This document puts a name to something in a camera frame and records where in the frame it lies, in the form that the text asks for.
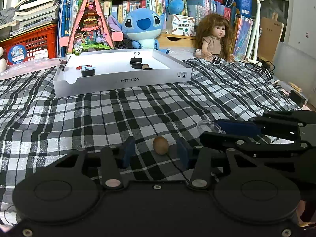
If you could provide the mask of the clear plastic cup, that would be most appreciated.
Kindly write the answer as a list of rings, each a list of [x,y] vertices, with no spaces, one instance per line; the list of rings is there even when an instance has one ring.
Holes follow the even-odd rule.
[[[209,120],[202,120],[197,123],[197,129],[200,134],[204,132],[209,132],[209,133],[217,133],[217,134],[225,134],[225,131],[222,130],[222,128]]]

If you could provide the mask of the black round puck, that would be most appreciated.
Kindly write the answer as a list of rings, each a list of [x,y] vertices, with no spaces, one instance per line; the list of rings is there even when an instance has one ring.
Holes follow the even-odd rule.
[[[87,77],[87,76],[94,76],[95,70],[94,69],[83,69],[81,70],[81,76]]]

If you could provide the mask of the black round lid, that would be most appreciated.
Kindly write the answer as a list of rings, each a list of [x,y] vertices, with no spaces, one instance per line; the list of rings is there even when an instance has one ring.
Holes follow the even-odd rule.
[[[132,67],[133,69],[141,69],[142,66],[143,66],[142,63],[135,63],[135,64],[132,64],[132,65],[131,65],[131,67]]]

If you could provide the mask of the brown walnut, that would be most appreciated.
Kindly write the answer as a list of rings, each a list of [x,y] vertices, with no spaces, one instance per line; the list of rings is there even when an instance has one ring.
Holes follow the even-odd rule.
[[[149,65],[148,65],[148,64],[143,64],[142,67],[141,67],[142,70],[146,70],[146,69],[148,69],[148,68],[149,68]]]

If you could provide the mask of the black binder clip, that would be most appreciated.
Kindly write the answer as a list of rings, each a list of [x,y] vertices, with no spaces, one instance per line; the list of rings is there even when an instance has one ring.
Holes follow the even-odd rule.
[[[139,57],[140,52],[135,51],[133,54],[134,56],[130,59],[130,64],[142,64],[142,58]]]

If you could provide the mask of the white lamp stand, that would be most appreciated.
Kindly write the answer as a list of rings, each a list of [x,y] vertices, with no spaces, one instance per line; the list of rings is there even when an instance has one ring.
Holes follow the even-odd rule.
[[[250,41],[247,47],[247,53],[245,60],[249,63],[257,63],[257,54],[259,46],[259,33],[260,33],[260,12],[261,12],[261,2],[264,0],[255,0],[257,4],[256,19],[254,21],[254,27],[251,32]]]

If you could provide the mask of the black white plaid cloth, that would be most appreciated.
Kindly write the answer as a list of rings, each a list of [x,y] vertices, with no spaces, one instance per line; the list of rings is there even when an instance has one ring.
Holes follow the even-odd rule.
[[[136,155],[127,180],[180,179],[175,152],[159,156],[158,135],[197,144],[201,120],[248,120],[265,111],[296,110],[281,88],[245,63],[191,58],[190,82],[134,87],[58,99],[56,69],[1,81],[1,224],[18,221],[16,184],[77,148],[98,152],[132,136]]]

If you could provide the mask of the white shallow cardboard box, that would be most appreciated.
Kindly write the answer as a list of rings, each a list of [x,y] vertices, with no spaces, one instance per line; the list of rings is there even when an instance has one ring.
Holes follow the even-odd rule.
[[[192,67],[154,49],[103,50],[68,56],[53,78],[57,98],[106,90],[189,82]]]

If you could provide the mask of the brown cardboard board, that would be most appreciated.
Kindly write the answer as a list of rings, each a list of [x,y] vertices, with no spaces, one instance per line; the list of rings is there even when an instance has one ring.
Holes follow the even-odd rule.
[[[274,19],[262,17],[260,28],[262,32],[259,39],[257,57],[261,60],[272,62],[283,33],[284,24]]]

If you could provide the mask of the brown haired doll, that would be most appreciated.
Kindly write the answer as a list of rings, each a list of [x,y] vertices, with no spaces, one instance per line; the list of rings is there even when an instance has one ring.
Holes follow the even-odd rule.
[[[219,14],[209,14],[198,24],[195,56],[210,62],[215,57],[233,62],[232,40],[232,28],[228,20]]]

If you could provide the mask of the binder clip on box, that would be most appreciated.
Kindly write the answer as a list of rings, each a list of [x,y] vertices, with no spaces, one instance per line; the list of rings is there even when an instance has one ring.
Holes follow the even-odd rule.
[[[69,66],[69,59],[71,58],[70,55],[67,55],[66,57],[63,57],[60,59],[60,68],[63,72],[66,72],[70,69]]]

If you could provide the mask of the wooden drawer box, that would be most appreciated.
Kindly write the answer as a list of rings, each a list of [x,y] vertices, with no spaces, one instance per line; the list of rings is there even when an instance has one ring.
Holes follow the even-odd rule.
[[[174,35],[168,33],[161,33],[157,38],[161,48],[174,48],[174,47],[195,47],[195,37],[185,35]]]

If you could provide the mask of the pink triangular diorama house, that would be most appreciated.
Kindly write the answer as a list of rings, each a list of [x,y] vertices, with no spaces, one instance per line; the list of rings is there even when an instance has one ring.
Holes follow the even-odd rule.
[[[112,31],[100,0],[82,0],[69,36],[60,38],[67,46],[65,54],[115,49],[123,33]]]

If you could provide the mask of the white pencil pattern box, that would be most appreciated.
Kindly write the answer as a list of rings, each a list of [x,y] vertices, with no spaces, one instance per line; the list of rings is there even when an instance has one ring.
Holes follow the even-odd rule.
[[[169,14],[166,21],[166,31],[172,35],[195,36],[195,18]]]

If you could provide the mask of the red plastic crate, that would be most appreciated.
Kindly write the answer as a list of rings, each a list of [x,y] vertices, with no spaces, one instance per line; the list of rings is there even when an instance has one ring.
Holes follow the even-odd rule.
[[[8,65],[57,57],[57,25],[50,24],[1,41]]]

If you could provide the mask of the Stitch plush toy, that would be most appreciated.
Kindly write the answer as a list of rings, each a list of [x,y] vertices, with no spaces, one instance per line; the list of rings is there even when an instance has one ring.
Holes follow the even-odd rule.
[[[160,49],[157,37],[161,34],[165,23],[165,14],[160,16],[146,8],[139,8],[130,12],[120,23],[114,16],[108,17],[110,28],[122,32],[123,36],[131,40],[135,49],[155,49],[168,54],[168,49]]]

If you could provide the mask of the Doraemon plush toy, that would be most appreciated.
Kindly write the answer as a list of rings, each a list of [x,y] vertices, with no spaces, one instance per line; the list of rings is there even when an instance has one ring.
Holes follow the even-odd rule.
[[[7,61],[4,58],[4,49],[0,47],[0,73],[4,72],[7,69]]]

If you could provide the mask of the stack of books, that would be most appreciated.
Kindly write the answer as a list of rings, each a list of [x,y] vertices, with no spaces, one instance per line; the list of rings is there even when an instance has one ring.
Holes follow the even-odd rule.
[[[61,0],[21,0],[1,9],[1,40],[54,24],[59,18]]]

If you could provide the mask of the row of books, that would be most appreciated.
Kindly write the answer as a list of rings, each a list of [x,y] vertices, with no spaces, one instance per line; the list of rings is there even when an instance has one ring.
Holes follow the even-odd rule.
[[[119,22],[123,21],[126,15],[138,8],[147,8],[155,11],[157,14],[169,14],[169,6],[173,0],[100,0],[104,15],[112,15]],[[220,3],[215,0],[181,0],[184,4],[182,12],[177,15],[195,18],[195,25],[202,20],[202,17],[211,13],[217,13],[224,18],[232,21],[235,19],[238,9],[235,7],[228,8],[224,2]],[[60,41],[60,38],[69,36],[75,17],[78,13],[82,0],[61,0],[61,13],[58,26],[58,43],[61,47],[67,45]]]

